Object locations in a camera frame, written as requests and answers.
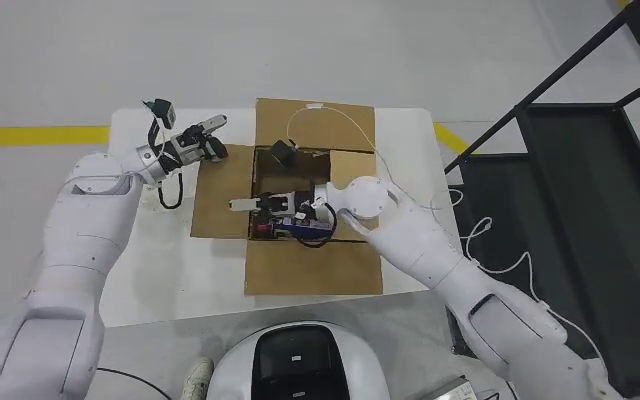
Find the table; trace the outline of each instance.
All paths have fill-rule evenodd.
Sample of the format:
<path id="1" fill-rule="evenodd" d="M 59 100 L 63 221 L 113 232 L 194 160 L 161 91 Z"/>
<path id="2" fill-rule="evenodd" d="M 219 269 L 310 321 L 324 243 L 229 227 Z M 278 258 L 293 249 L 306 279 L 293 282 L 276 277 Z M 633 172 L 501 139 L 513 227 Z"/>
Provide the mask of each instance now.
<path id="1" fill-rule="evenodd" d="M 172 134 L 216 114 L 228 117 L 217 131 L 223 143 L 253 145 L 255 110 L 178 109 Z M 122 156 L 146 143 L 151 114 L 123 109 L 113 114 L 109 152 Z M 376 145 L 396 183 L 420 204 L 444 207 L 436 211 L 445 229 L 457 235 L 431 115 L 423 109 L 376 108 Z M 377 169 L 386 175 L 378 159 Z M 143 189 L 127 249 L 114 265 L 104 288 L 100 312 L 105 326 L 123 326 L 277 307 L 320 303 L 359 296 L 244 296 L 246 240 L 189 236 L 198 164 L 183 168 L 184 201 L 165 210 L 157 191 Z M 177 179 L 164 183 L 171 204 Z M 380 218 L 384 225 L 385 216 Z M 382 260 L 383 294 L 426 290 L 413 278 Z"/>

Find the concrete floor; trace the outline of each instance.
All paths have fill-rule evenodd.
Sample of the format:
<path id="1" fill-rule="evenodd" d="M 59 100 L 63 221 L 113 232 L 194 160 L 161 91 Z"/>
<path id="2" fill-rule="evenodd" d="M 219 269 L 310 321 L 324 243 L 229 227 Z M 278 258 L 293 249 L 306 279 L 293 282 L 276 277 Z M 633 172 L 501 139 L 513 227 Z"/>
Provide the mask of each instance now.
<path id="1" fill-rule="evenodd" d="M 423 107 L 470 142 L 614 8 L 607 0 L 5 2 L 0 126 L 107 125 L 116 109 L 156 96 L 202 108 L 251 106 L 263 96 Z M 625 31 L 542 100 L 616 100 L 639 76 L 639 53 Z M 640 121 L 640 106 L 628 112 Z M 59 184 L 95 149 L 0 148 L 0 316 L 29 281 Z M 513 124 L 482 151 L 522 149 Z M 445 147 L 442 154 L 453 156 Z M 219 359 L 246 334 L 299 316 L 364 336 L 394 399 L 417 399 L 460 374 L 476 391 L 504 390 L 479 363 L 449 353 L 443 306 L 429 293 L 113 328 L 101 365 L 177 396 L 195 355 Z M 158 397 L 99 373 L 90 398 Z"/>

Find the yellow floor line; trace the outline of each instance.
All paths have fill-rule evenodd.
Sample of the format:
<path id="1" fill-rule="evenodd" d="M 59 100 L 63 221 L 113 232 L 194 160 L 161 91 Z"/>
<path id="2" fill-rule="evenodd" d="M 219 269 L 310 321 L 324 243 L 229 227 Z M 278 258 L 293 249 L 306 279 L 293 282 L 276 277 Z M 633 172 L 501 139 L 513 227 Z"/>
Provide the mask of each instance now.
<path id="1" fill-rule="evenodd" d="M 469 145 L 459 137 L 457 137 L 449 129 L 445 128 L 442 124 L 437 122 L 433 123 L 433 127 L 436 129 L 436 139 L 444 143 L 451 151 L 460 155 Z"/>
<path id="2" fill-rule="evenodd" d="M 0 147 L 108 144 L 108 126 L 0 128 Z"/>
<path id="3" fill-rule="evenodd" d="M 434 122 L 436 138 L 456 154 L 469 145 L 443 125 Z M 0 147 L 109 144 L 108 126 L 43 126 L 0 128 Z"/>

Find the white cable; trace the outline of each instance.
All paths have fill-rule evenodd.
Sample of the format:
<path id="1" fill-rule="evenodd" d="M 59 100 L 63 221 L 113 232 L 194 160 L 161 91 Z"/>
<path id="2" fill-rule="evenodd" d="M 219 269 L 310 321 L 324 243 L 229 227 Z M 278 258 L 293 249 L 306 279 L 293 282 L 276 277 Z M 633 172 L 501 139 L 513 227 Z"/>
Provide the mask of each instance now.
<path id="1" fill-rule="evenodd" d="M 398 189 L 400 189 L 400 191 L 402 193 L 405 194 L 405 196 L 407 196 L 408 198 L 410 198 L 411 200 L 413 200 L 414 203 L 416 203 L 418 206 L 420 206 L 421 208 L 426 208 L 428 210 L 431 210 L 431 207 L 427 207 L 427 206 L 423 206 L 420 203 L 418 203 L 416 201 L 416 199 L 414 199 L 413 197 L 411 197 L 411 195 L 409 195 L 409 193 L 407 193 L 403 188 L 400 187 L 400 185 L 398 185 L 394 179 L 393 179 L 393 175 L 391 175 L 391 169 L 389 168 L 389 164 L 387 164 L 387 160 L 384 159 L 384 157 L 382 156 L 382 154 L 380 154 L 380 152 L 378 151 L 378 148 L 373 144 L 373 142 L 371 141 L 371 139 L 369 139 L 369 136 L 367 136 L 367 134 L 365 133 L 364 129 L 362 129 L 362 127 L 360 125 L 358 125 L 358 123 L 351 118 L 348 114 L 346 114 L 345 112 L 342 112 L 340 110 L 338 110 L 337 108 L 333 108 L 333 107 L 327 107 L 324 104 L 319 104 L 319 103 L 312 103 L 312 104 L 307 104 L 307 106 L 305 108 L 300 108 L 298 110 L 296 110 L 296 112 L 294 112 L 293 114 L 291 114 L 291 116 L 289 117 L 289 120 L 287 121 L 287 128 L 286 128 L 286 134 L 287 134 L 287 139 L 289 139 L 290 141 L 293 141 L 291 139 L 291 136 L 289 135 L 289 128 L 291 127 L 291 122 L 293 121 L 294 117 L 296 115 L 298 115 L 298 113 L 305 111 L 305 110 L 320 110 L 320 109 L 325 109 L 325 110 L 330 110 L 330 111 L 334 111 L 337 112 L 338 114 L 343 115 L 345 118 L 347 118 L 349 121 L 351 121 L 356 128 L 358 128 L 358 130 L 360 131 L 360 133 L 362 134 L 362 136 L 364 136 L 365 140 L 367 141 L 367 143 L 369 143 L 369 145 L 371 146 L 371 148 L 373 149 L 374 153 L 376 153 L 376 155 L 378 157 L 380 157 L 380 160 L 382 161 L 382 164 L 384 165 L 384 168 L 387 170 L 387 175 L 389 175 L 389 180 L 391 181 L 391 183 L 393 183 L 394 185 L 396 185 L 396 187 Z M 450 189 L 451 191 L 457 191 L 459 193 L 461 193 L 459 190 L 457 189 Z"/>
<path id="2" fill-rule="evenodd" d="M 391 183 L 393 183 L 394 185 L 396 185 L 407 197 L 409 197 L 411 200 L 414 201 L 414 203 L 420 205 L 417 201 L 415 201 L 415 199 L 413 199 L 411 196 L 409 196 L 409 194 L 404 191 L 404 189 L 402 189 L 400 186 L 398 186 L 397 183 L 395 183 L 395 181 L 393 180 L 393 176 L 391 175 L 391 170 L 389 169 L 389 165 L 387 165 L 387 161 L 384 159 L 384 157 L 382 157 L 382 155 L 380 154 L 380 152 L 378 152 L 378 149 L 376 148 L 376 146 L 371 142 L 371 140 L 369 139 L 369 137 L 367 136 L 367 134 L 364 132 L 364 130 L 360 127 L 360 125 L 358 125 L 358 123 L 356 121 L 353 120 L 353 118 L 351 118 L 349 115 L 347 115 L 346 113 L 335 109 L 333 107 L 326 107 L 323 104 L 308 104 L 307 107 L 305 108 L 301 108 L 299 110 L 297 110 L 296 112 L 294 112 L 293 114 L 291 114 L 291 117 L 289 117 L 289 120 L 287 121 L 287 139 L 291 140 L 291 137 L 289 136 L 289 127 L 291 126 L 291 121 L 293 121 L 293 118 L 300 113 L 301 111 L 304 110 L 316 110 L 316 109 L 322 109 L 324 108 L 325 110 L 331 110 L 331 111 L 335 111 L 339 114 L 344 115 L 349 121 L 351 121 L 360 131 L 360 133 L 362 133 L 362 136 L 364 136 L 364 138 L 367 140 L 367 142 L 369 143 L 369 145 L 371 146 L 371 148 L 373 148 L 373 151 L 376 153 L 376 155 L 378 157 L 380 157 L 380 160 L 382 160 L 382 164 L 384 164 L 384 167 L 387 169 L 387 174 L 389 175 L 389 180 L 391 181 Z M 460 202 L 462 202 L 462 198 L 464 197 L 464 194 L 458 190 L 458 189 L 448 189 L 446 190 L 447 193 L 449 192 L 456 192 L 458 194 L 460 194 L 460 198 L 452 204 L 452 207 L 457 206 L 458 204 L 460 204 Z M 438 219 L 436 218 L 435 212 L 434 210 L 441 210 L 441 208 L 434 208 L 433 207 L 433 199 L 435 198 L 436 195 L 431 197 L 431 200 L 429 201 L 429 207 L 426 206 L 422 206 L 420 205 L 420 207 L 422 208 L 426 208 L 431 210 L 431 214 L 433 215 L 433 218 L 436 220 L 436 222 L 438 222 Z M 483 229 L 479 232 L 476 232 L 476 230 L 485 222 L 488 221 Z M 553 311 L 551 309 L 551 307 L 545 303 L 544 301 L 542 301 L 538 295 L 536 294 L 535 290 L 533 289 L 533 263 L 531 260 L 531 254 L 528 251 L 525 251 L 524 253 L 522 253 L 522 255 L 520 256 L 520 258 L 518 259 L 518 261 L 515 262 L 515 264 L 513 264 L 512 266 L 505 268 L 503 270 L 499 270 L 499 271 L 492 271 L 489 269 L 484 268 L 479 262 L 478 260 L 476 260 L 475 258 L 471 257 L 471 254 L 469 252 L 469 244 L 471 243 L 471 239 L 478 237 L 480 235 L 482 235 L 484 232 L 487 232 L 489 229 L 491 229 L 491 223 L 493 222 L 493 220 L 491 219 L 491 217 L 484 217 L 482 218 L 480 221 L 478 221 L 478 223 L 476 223 L 476 225 L 473 227 L 473 229 L 471 229 L 471 232 L 469 233 L 468 236 L 461 236 L 460 239 L 466 239 L 467 242 L 465 243 L 465 253 L 467 258 L 469 258 L 471 261 L 473 261 L 476 266 L 478 268 L 480 268 L 482 271 L 488 273 L 488 274 L 504 274 L 507 273 L 509 271 L 512 271 L 514 269 L 516 269 L 520 263 L 522 263 L 522 260 L 524 260 L 525 258 L 527 258 L 528 260 L 528 264 L 529 264 L 529 290 L 531 291 L 531 295 L 533 297 L 533 299 L 535 301 L 537 301 L 538 303 L 541 303 L 542 305 L 544 305 L 546 307 L 546 310 L 553 316 L 555 316 L 556 318 L 558 318 L 561 321 L 564 321 L 566 324 L 571 325 L 573 328 L 575 328 L 578 332 L 580 332 L 589 342 L 589 344 L 591 344 L 591 346 L 593 347 L 593 349 L 595 350 L 596 354 L 598 355 L 598 358 L 600 359 L 600 362 L 602 363 L 602 368 L 604 369 L 605 372 L 605 376 L 608 376 L 608 371 L 607 371 L 607 366 L 604 363 L 604 358 L 602 357 L 602 353 L 600 353 L 600 350 L 598 349 L 598 346 L 596 346 L 596 344 L 594 343 L 593 340 L 591 340 L 591 337 L 589 337 L 589 335 L 587 335 L 587 333 L 582 330 L 582 328 L 580 328 L 578 325 L 574 324 L 573 322 L 569 321 L 568 319 L 564 318 L 563 316 L 561 316 L 560 314 L 558 314 L 557 312 Z"/>
<path id="3" fill-rule="evenodd" d="M 518 259 L 518 261 L 515 262 L 515 264 L 513 264 L 512 266 L 510 266 L 509 268 L 505 268 L 503 270 L 500 271 L 492 271 L 490 269 L 486 269 L 484 268 L 479 262 L 478 260 L 476 260 L 475 258 L 471 257 L 471 254 L 469 253 L 469 243 L 471 242 L 471 238 L 479 236 L 481 232 L 479 232 L 478 234 L 474 235 L 475 230 L 478 228 L 478 226 L 480 226 L 480 224 L 482 223 L 482 221 L 485 219 L 483 218 L 482 220 L 480 220 L 480 222 L 478 222 L 473 229 L 471 230 L 471 233 L 469 234 L 469 239 L 467 239 L 467 243 L 465 244 L 465 255 L 467 256 L 467 258 L 471 261 L 473 261 L 476 266 L 478 268 L 480 268 L 481 270 L 483 270 L 484 272 L 488 273 L 488 274 L 504 274 L 506 272 L 512 271 L 514 270 L 516 267 L 518 267 L 520 265 L 520 263 L 522 262 L 522 260 L 524 260 L 524 258 L 527 258 L 528 264 L 529 264 L 529 291 L 531 292 L 531 297 L 533 297 L 533 299 L 540 305 L 542 305 L 545 310 L 547 312 L 549 312 L 551 315 L 553 315 L 554 317 L 556 317 L 557 319 L 563 321 L 564 323 L 566 323 L 567 325 L 572 326 L 575 330 L 577 330 L 578 332 L 580 332 L 580 334 L 582 336 L 585 337 L 585 339 L 587 339 L 587 341 L 589 342 L 589 344 L 591 345 L 591 347 L 593 347 L 593 349 L 595 350 L 598 358 L 600 359 L 600 363 L 602 364 L 602 369 L 604 370 L 604 374 L 605 376 L 609 376 L 609 371 L 607 370 L 607 366 L 604 363 L 604 357 L 602 357 L 602 353 L 600 353 L 600 349 L 598 349 L 598 346 L 596 346 L 595 342 L 591 339 L 591 337 L 587 334 L 587 332 L 585 332 L 582 328 L 580 328 L 577 324 L 569 321 L 567 318 L 563 317 L 562 315 L 558 314 L 557 312 L 555 312 L 554 310 L 551 309 L 551 306 L 549 306 L 549 304 L 547 304 L 545 301 L 543 301 L 542 299 L 540 299 L 540 297 L 538 297 L 538 295 L 536 294 L 536 291 L 533 288 L 533 261 L 531 259 L 531 253 L 529 253 L 528 251 L 525 251 L 524 253 L 522 253 L 522 256 L 520 256 L 520 258 Z"/>

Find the cardboard box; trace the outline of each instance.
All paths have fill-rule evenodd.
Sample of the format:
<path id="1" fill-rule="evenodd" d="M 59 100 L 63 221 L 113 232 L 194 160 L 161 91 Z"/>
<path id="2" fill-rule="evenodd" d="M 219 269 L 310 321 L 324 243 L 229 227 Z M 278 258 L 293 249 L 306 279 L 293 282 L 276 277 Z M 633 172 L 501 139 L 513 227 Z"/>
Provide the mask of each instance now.
<path id="1" fill-rule="evenodd" d="M 227 145 L 223 162 L 200 164 L 191 236 L 248 239 L 246 295 L 381 294 L 379 255 L 341 220 L 333 241 L 311 249 L 295 240 L 255 240 L 251 215 L 229 209 L 232 199 L 305 190 L 311 181 L 331 180 L 342 189 L 355 177 L 376 174 L 371 145 L 344 115 L 313 109 L 290 121 L 311 103 L 258 99 L 256 145 Z M 375 143 L 373 108 L 323 104 L 347 114 Z M 293 173 L 268 152 L 277 140 L 286 141 L 289 122 L 289 134 L 301 148 Z"/>

